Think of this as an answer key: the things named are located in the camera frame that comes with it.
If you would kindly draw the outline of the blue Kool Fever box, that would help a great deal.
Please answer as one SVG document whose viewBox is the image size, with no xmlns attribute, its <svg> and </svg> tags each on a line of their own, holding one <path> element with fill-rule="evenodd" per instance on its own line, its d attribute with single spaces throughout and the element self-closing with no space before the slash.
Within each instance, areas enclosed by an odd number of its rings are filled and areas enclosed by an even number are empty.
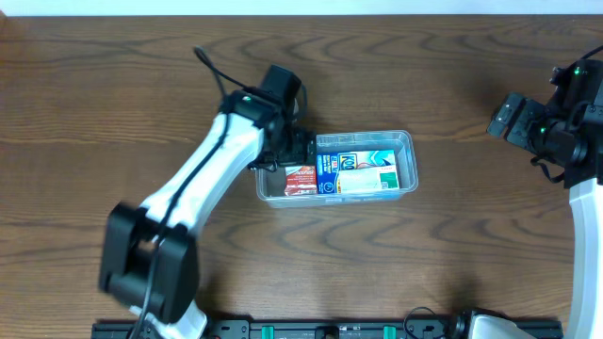
<svg viewBox="0 0 603 339">
<path fill-rule="evenodd" d="M 397 167 L 394 150 L 319 153 L 316 166 L 318 194 L 355 194 L 337 192 L 336 180 L 339 172 L 391 165 Z"/>
</svg>

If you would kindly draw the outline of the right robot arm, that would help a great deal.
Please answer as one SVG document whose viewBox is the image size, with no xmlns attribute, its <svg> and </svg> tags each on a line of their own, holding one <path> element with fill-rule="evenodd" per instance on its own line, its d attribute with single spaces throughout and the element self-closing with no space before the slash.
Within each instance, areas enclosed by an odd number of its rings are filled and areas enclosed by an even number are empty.
<svg viewBox="0 0 603 339">
<path fill-rule="evenodd" d="M 547 179 L 569 191 L 575 248 L 568 327 L 552 321 L 512 320 L 484 310 L 458 315 L 448 338 L 599 338 L 602 335 L 602 63 L 592 50 L 565 68 L 555 68 L 555 91 L 546 104 L 509 93 L 494 112 L 488 134 L 532 153 Z"/>
</svg>

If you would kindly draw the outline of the white blue Panadol box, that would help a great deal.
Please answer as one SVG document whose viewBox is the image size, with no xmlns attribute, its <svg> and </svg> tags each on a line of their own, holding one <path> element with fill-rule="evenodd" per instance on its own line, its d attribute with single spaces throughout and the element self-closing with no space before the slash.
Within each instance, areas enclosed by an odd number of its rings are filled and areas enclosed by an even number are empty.
<svg viewBox="0 0 603 339">
<path fill-rule="evenodd" d="M 395 165 L 343 170 L 336 180 L 338 193 L 367 193 L 398 189 L 399 179 Z"/>
</svg>

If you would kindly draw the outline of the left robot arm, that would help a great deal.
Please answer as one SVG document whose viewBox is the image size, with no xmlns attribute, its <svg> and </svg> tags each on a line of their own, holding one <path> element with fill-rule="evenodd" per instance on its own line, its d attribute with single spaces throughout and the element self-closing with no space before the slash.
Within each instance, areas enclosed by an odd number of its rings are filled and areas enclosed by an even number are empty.
<svg viewBox="0 0 603 339">
<path fill-rule="evenodd" d="M 139 310 L 126 337 L 140 337 L 144 325 L 159 338 L 203 335 L 197 239 L 243 170 L 315 161 L 316 135 L 296 123 L 306 104 L 300 78 L 271 66 L 259 86 L 224 95 L 208 135 L 165 185 L 140 206 L 121 202 L 109 213 L 99 287 Z"/>
</svg>

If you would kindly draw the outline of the red Panadol box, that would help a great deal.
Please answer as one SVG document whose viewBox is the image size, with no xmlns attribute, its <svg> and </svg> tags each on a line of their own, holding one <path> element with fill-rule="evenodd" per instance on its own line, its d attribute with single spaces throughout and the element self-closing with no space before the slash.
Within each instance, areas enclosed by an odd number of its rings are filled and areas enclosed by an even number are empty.
<svg viewBox="0 0 603 339">
<path fill-rule="evenodd" d="M 286 196 L 317 194 L 316 168 L 314 166 L 286 167 L 284 193 Z"/>
</svg>

